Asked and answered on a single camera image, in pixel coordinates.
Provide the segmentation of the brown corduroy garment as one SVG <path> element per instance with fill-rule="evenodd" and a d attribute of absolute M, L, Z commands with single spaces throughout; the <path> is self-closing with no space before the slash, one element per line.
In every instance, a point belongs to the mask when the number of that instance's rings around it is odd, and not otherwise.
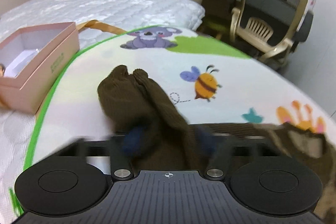
<path fill-rule="evenodd" d="M 188 124 L 167 94 L 142 69 L 133 73 L 125 65 L 115 67 L 97 88 L 100 105 L 118 134 L 143 127 L 141 152 L 131 159 L 135 172 L 141 169 L 193 169 L 202 171 L 206 158 L 200 152 L 194 127 L 237 125 L 252 128 L 269 138 L 278 150 L 309 167 L 321 179 L 322 196 L 315 213 L 324 223 L 335 223 L 335 147 L 324 133 L 290 123 Z"/>

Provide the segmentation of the beige mesh office chair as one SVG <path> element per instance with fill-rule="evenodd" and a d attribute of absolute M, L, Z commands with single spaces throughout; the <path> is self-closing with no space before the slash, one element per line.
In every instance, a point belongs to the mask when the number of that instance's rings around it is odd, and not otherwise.
<path fill-rule="evenodd" d="M 308 0 L 227 1 L 231 43 L 275 71 L 309 36 L 313 13 L 306 10 Z"/>

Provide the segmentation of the white quilted mattress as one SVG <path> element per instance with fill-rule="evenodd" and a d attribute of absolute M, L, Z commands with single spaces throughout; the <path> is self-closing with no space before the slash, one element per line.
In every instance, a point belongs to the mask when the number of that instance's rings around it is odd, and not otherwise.
<path fill-rule="evenodd" d="M 151 25 L 196 30 L 205 9 L 191 0 L 30 0 L 1 15 L 1 39 L 19 28 L 58 22 L 98 20 L 126 31 Z M 19 215 L 11 194 L 23 169 L 35 117 L 1 110 L 1 223 Z"/>

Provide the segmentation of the cartoon animal play mat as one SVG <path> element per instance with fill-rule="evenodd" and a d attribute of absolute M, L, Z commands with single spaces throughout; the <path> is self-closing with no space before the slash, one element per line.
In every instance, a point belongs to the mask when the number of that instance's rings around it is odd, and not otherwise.
<path fill-rule="evenodd" d="M 233 132 L 256 128 L 280 149 L 310 165 L 323 183 L 315 213 L 335 223 L 335 121 L 292 83 L 213 38 L 187 29 L 169 36 L 173 48 L 127 50 L 124 34 L 80 50 L 64 68 L 25 134 L 23 167 L 72 139 L 100 139 L 113 123 L 98 101 L 99 83 L 118 65 L 143 69 L 190 124 L 225 123 Z"/>

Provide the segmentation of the pink cardboard box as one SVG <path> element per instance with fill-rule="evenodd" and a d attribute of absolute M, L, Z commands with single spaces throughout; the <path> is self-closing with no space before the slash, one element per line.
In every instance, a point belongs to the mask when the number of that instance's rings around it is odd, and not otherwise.
<path fill-rule="evenodd" d="M 35 114 L 79 50 L 74 22 L 20 28 L 1 42 L 1 107 Z"/>

